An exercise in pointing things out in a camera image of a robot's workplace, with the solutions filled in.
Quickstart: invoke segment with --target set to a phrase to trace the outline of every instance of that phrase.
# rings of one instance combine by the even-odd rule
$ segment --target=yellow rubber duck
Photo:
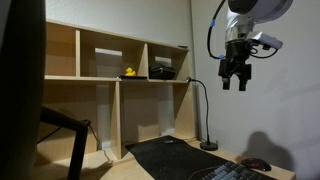
[[[128,67],[126,72],[126,76],[137,76],[136,72],[131,67]]]

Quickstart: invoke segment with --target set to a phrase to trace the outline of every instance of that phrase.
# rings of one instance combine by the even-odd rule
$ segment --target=black mouse pad
[[[188,180],[194,172],[227,162],[172,136],[128,145],[126,148],[156,180]]]

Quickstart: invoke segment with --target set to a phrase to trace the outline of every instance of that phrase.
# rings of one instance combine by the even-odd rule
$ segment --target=computer mouse
[[[262,171],[271,171],[271,166],[265,160],[259,158],[247,158],[241,161],[241,164],[251,169],[258,169]]]

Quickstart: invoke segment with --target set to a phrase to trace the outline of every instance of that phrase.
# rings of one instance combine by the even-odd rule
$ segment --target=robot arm
[[[245,61],[252,54],[253,46],[263,49],[282,47],[282,42],[263,32],[253,31],[259,23],[281,17],[293,0],[228,0],[228,25],[226,30],[226,59],[220,61],[219,76],[223,89],[229,89],[230,78],[236,74],[240,80],[239,90],[245,91],[251,79],[251,65]]]

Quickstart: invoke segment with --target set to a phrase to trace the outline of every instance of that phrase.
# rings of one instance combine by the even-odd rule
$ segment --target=lamp base
[[[215,143],[210,142],[202,142],[200,143],[200,148],[206,151],[216,151],[218,150],[218,145]]]

